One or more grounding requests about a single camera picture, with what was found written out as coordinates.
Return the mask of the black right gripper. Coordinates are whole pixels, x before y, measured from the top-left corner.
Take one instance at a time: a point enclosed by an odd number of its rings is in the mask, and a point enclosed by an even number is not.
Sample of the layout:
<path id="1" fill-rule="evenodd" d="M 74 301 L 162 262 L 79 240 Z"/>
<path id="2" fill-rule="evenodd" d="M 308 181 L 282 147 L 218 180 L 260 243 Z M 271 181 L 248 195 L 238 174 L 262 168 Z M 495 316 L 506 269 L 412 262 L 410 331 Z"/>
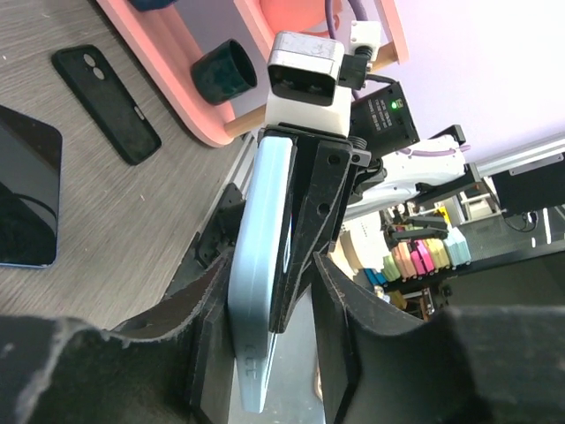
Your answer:
<path id="1" fill-rule="evenodd" d="M 286 186 L 290 177 L 269 317 L 269 326 L 277 327 L 279 334 L 286 330 L 300 299 L 301 276 L 314 248 L 329 242 L 322 232 L 343 194 L 350 167 L 368 166 L 372 157 L 380 157 L 377 151 L 369 151 L 367 144 L 358 136 L 337 136 L 288 124 L 265 124 L 263 128 L 258 184 Z"/>

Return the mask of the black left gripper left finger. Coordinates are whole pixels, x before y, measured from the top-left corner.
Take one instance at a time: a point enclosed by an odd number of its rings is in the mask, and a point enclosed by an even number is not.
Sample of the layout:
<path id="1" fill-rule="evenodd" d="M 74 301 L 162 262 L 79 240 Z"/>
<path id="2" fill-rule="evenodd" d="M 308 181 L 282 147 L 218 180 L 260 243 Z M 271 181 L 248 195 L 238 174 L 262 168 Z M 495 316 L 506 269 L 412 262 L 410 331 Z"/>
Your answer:
<path id="1" fill-rule="evenodd" d="M 112 330 L 70 317 L 3 316 L 2 422 L 227 422 L 230 265 L 216 260 Z"/>

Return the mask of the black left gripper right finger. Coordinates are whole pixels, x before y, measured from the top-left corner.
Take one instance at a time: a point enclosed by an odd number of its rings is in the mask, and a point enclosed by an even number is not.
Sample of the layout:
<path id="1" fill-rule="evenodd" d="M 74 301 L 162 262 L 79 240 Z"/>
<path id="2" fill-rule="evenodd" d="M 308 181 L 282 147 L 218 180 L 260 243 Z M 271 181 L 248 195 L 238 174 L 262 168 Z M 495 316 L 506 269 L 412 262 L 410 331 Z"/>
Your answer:
<path id="1" fill-rule="evenodd" d="M 313 260 L 326 422 L 563 422 L 562 307 L 447 307 L 422 321 Z"/>

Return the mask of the light blue phone case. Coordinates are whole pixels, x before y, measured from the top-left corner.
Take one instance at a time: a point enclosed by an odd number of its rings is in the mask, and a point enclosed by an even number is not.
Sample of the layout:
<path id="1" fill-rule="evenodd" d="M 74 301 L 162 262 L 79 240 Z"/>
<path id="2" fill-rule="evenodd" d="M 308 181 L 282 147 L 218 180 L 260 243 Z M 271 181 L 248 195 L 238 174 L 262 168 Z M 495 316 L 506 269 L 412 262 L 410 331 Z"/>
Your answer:
<path id="1" fill-rule="evenodd" d="M 261 140 L 230 269 L 231 334 L 241 403 L 249 413 L 263 411 L 276 345 L 269 320 L 292 148 L 287 137 Z"/>

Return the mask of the black phone blue frame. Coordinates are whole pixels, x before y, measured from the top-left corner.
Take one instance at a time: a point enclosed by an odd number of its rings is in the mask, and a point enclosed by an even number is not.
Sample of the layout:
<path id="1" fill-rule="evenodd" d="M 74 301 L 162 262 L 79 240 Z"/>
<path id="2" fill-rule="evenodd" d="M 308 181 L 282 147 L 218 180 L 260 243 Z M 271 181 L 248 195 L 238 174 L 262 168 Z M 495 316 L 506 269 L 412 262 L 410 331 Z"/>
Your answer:
<path id="1" fill-rule="evenodd" d="M 1 108 L 1 264 L 47 268 L 57 257 L 63 137 Z"/>

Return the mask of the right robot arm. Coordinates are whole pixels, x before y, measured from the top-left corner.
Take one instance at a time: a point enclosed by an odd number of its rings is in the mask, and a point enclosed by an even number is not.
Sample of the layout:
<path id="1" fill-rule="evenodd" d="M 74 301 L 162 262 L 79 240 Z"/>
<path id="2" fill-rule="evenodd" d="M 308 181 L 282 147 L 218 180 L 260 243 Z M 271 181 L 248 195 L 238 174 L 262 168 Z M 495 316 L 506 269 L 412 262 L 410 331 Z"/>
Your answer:
<path id="1" fill-rule="evenodd" d="M 383 88 L 351 105 L 348 136 L 331 132 L 328 108 L 270 93 L 266 136 L 290 139 L 296 149 L 283 227 L 290 231 L 290 263 L 275 279 L 269 328 L 283 333 L 309 284 L 303 274 L 315 253 L 338 238 L 343 219 L 417 197 L 437 197 L 469 177 L 459 125 L 420 140 L 400 83 L 370 74 Z"/>

